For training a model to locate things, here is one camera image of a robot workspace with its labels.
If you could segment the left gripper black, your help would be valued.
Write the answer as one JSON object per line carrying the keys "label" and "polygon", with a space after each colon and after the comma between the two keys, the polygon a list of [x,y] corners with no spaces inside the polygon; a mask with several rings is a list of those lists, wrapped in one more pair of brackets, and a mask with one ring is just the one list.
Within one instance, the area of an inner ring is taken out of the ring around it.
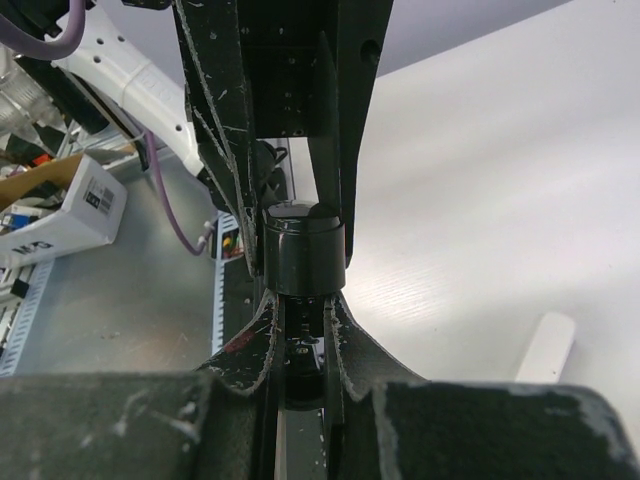
{"label": "left gripper black", "polygon": [[255,131],[259,138],[308,135],[319,46],[327,41],[337,78],[350,261],[358,159],[393,2],[175,1],[172,7],[187,117],[205,169],[240,227],[253,277],[260,274]]}

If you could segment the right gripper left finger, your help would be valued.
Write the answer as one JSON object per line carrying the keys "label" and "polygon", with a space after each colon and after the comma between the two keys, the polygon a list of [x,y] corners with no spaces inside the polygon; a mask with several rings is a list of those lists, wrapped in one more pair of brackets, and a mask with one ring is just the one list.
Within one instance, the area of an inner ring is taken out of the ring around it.
{"label": "right gripper left finger", "polygon": [[270,479],[279,301],[186,372],[31,375],[1,383],[5,479]]}

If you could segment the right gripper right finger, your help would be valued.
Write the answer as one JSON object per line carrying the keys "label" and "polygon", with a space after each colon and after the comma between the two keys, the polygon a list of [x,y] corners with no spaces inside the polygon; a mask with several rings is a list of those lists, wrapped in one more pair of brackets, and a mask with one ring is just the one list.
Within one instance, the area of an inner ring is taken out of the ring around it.
{"label": "right gripper right finger", "polygon": [[331,479],[635,479],[611,405],[579,386],[434,382],[415,374],[329,296],[325,332]]}

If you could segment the white stapler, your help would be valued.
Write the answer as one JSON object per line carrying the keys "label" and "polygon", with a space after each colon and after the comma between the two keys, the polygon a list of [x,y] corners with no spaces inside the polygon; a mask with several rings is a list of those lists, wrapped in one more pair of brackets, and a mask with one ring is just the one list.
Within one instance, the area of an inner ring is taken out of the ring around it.
{"label": "white stapler", "polygon": [[576,322],[557,313],[544,314],[534,331],[515,376],[518,383],[555,384],[574,344]]}

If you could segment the black stapler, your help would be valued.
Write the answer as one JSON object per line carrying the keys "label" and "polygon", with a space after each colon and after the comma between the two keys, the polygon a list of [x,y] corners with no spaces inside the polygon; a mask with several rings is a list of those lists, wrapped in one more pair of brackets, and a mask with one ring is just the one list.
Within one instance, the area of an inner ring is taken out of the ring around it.
{"label": "black stapler", "polygon": [[333,411],[340,402],[327,346],[326,311],[346,283],[345,225],[341,207],[337,71],[326,34],[320,34],[307,138],[318,199],[273,204],[264,211],[267,289],[278,312],[273,365],[283,378],[284,405]]}

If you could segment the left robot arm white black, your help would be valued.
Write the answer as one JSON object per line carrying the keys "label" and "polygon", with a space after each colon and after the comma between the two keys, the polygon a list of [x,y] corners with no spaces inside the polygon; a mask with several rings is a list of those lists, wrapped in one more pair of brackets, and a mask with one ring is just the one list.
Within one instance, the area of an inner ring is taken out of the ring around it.
{"label": "left robot arm white black", "polygon": [[340,287],[353,254],[358,156],[388,1],[149,1],[169,10],[184,81],[95,1],[5,1],[21,32],[72,51],[55,66],[117,104],[209,183],[237,220],[252,276],[279,291]]}

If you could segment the cardboard box with labels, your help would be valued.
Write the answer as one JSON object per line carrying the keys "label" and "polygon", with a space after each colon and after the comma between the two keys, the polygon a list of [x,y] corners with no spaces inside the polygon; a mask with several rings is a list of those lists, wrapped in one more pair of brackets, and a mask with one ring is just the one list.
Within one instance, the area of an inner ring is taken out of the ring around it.
{"label": "cardboard box with labels", "polygon": [[86,154],[48,162],[1,181],[1,209],[9,209],[49,181],[65,192],[59,208],[1,236],[1,266],[15,268],[115,241],[127,189]]}

